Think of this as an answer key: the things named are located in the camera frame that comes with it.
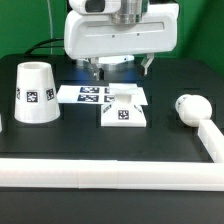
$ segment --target wire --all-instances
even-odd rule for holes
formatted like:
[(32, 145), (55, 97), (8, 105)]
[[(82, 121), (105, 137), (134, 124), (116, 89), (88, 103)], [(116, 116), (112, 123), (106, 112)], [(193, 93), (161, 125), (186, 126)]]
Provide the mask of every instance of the wire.
[(50, 23), (50, 35), (51, 35), (51, 39), (53, 39), (54, 29), (53, 29), (53, 19), (52, 19), (52, 11), (51, 11), (50, 0), (47, 0), (47, 5), (48, 5), (48, 14), (49, 14), (49, 23)]
[(49, 43), (53, 43), (53, 42), (58, 42), (58, 41), (63, 41), (64, 38), (52, 38), (52, 39), (49, 39), (49, 40), (44, 40), (44, 41), (41, 41), (37, 44), (35, 44), (33, 47), (31, 47), (30, 49), (28, 49), (24, 54), (26, 55), (30, 55), (34, 50), (38, 49), (38, 48), (55, 48), (55, 47), (64, 47), (64, 46), (42, 46), (44, 44), (49, 44)]

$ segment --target white paper sheet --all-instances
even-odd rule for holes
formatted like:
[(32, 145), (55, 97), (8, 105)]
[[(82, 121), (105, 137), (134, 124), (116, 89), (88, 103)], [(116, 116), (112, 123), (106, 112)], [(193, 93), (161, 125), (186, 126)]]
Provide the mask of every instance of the white paper sheet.
[[(57, 98), (59, 103), (105, 104), (114, 101), (114, 95), (109, 93), (109, 87), (104, 86), (62, 85)], [(138, 87), (138, 94), (132, 96), (132, 103), (148, 105), (142, 87)]]

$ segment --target white cylinder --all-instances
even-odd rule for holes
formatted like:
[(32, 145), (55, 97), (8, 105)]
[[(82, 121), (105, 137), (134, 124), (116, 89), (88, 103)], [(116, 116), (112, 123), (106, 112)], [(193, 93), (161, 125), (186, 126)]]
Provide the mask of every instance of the white cylinder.
[(24, 123), (45, 123), (60, 116), (51, 65), (18, 65), (15, 118)]

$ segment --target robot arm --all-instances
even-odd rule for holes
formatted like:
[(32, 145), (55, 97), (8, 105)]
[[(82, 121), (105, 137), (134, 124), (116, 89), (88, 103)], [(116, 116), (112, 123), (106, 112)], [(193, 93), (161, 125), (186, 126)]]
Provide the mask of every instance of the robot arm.
[(147, 68), (156, 52), (177, 42), (179, 5), (150, 5), (148, 0), (70, 0), (65, 51), (72, 59), (145, 54)]

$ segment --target black cable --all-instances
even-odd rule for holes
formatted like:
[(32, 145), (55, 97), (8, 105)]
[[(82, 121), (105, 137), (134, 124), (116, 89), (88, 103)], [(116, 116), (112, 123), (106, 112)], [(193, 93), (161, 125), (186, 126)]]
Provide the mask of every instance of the black cable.
[(51, 48), (51, 47), (64, 47), (64, 46), (42, 46), (44, 44), (49, 44), (49, 43), (53, 43), (53, 42), (58, 42), (58, 41), (63, 41), (64, 38), (52, 38), (49, 40), (44, 40), (41, 41), (37, 44), (35, 44), (33, 47), (31, 47), (30, 49), (28, 49), (24, 54), (26, 55), (30, 55), (34, 50), (38, 49), (38, 48)]

